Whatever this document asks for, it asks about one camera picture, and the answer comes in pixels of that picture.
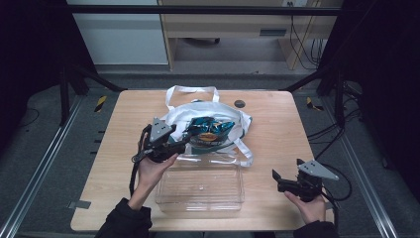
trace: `white bag handle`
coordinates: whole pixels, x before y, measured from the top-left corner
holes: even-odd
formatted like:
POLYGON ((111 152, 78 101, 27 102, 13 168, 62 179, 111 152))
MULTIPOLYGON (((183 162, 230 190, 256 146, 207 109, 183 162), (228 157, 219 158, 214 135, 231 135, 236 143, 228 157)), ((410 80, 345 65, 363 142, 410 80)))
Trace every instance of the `white bag handle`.
POLYGON ((213 93, 213 102, 219 101, 219 91, 214 86, 208 87, 186 87, 186 86, 173 86, 168 89, 166 92, 166 101, 165 104, 169 110, 172 110, 174 107, 169 105, 170 98, 172 98, 174 91, 180 92, 212 92, 213 93))

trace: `white cabinet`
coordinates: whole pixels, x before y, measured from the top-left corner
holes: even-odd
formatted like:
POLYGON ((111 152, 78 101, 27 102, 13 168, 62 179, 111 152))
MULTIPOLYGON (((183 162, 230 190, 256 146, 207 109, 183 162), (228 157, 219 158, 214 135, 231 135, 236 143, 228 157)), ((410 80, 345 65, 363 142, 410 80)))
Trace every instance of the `white cabinet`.
MULTIPOLYGON (((156 5, 155 0, 67 0, 68 4, 156 5)), ((73 14, 95 64, 168 64, 158 14, 73 14)))

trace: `gripper camera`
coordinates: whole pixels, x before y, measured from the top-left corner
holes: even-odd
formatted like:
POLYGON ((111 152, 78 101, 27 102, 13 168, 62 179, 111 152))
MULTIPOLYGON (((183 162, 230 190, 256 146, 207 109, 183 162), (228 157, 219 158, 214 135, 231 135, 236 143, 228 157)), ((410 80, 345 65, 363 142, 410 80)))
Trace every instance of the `gripper camera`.
POLYGON ((279 192, 290 191, 299 196, 304 202, 313 200, 322 194, 322 179, 338 180, 339 178, 316 161, 304 162, 296 160, 298 175, 297 180, 287 180, 272 170, 272 178, 278 183, 279 192))
POLYGON ((171 157, 173 154, 183 154, 185 145, 189 142, 191 136, 188 134, 181 141, 170 143, 169 136, 176 130, 176 125, 167 125, 163 121, 154 118, 153 124, 149 124, 142 132, 139 142, 139 152, 132 157, 133 163, 138 163, 145 157, 149 157, 156 163, 161 163, 171 157))

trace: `gray floor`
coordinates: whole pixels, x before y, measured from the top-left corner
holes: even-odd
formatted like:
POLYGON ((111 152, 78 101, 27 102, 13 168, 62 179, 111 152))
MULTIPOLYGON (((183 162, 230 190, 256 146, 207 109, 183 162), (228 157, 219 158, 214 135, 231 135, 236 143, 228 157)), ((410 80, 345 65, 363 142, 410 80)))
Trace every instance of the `gray floor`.
MULTIPOLYGON (((175 84, 187 86, 215 85, 219 89, 267 89, 277 90, 303 78, 311 69, 288 70, 281 50, 274 39, 233 40, 222 39, 219 45, 211 41, 180 41, 173 70, 165 66, 103 66, 102 75, 120 86, 128 88, 169 88, 175 84)), ((106 130, 118 93, 109 91, 87 79, 90 91, 86 96, 73 94, 71 99, 81 99, 80 109, 70 131, 60 146, 41 188, 19 227, 18 237, 76 237, 92 233, 71 230, 69 223, 74 210, 67 208, 77 201, 83 190, 95 158, 103 132, 106 130), (94 112, 100 96, 107 100, 100 113, 94 112)), ((331 107, 330 97, 319 98, 314 92, 314 81, 293 93, 296 106, 308 135, 334 123, 331 111, 318 111, 306 106, 310 96, 315 105, 331 107)), ((34 95, 29 104, 22 127, 16 131, 12 143, 0 160, 0 224, 3 224, 21 194, 25 191, 32 174, 48 149, 60 120, 59 90, 52 87, 34 95)), ((354 101, 346 103, 346 113, 357 109, 354 101)), ((398 172, 386 170, 365 124, 353 118, 346 124, 345 135, 323 154, 320 161, 340 169, 354 187, 352 196, 340 202, 339 231, 342 237, 420 237, 420 205, 411 195, 398 172), (373 194, 379 198, 385 218, 391 222, 391 231, 380 227, 377 206, 372 207, 365 192, 368 185, 361 182, 353 169, 355 160, 346 141, 360 162, 371 183, 373 194)), ((313 141, 311 148, 318 155, 336 135, 337 131, 313 141)), ((343 180, 326 181, 326 186, 338 197, 347 191, 343 180)), ((277 237, 291 237, 290 231, 276 232, 277 237)))

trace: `small round object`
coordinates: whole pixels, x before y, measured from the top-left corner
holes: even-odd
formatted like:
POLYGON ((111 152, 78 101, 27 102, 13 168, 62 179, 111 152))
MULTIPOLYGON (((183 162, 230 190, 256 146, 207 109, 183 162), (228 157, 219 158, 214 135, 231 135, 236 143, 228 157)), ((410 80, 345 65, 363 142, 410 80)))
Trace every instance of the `small round object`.
POLYGON ((245 104, 245 101, 243 101, 243 100, 236 100, 234 104, 235 104, 235 106, 236 106, 236 107, 238 107, 238 108, 243 108, 243 107, 245 107, 245 105, 246 105, 246 104, 245 104))

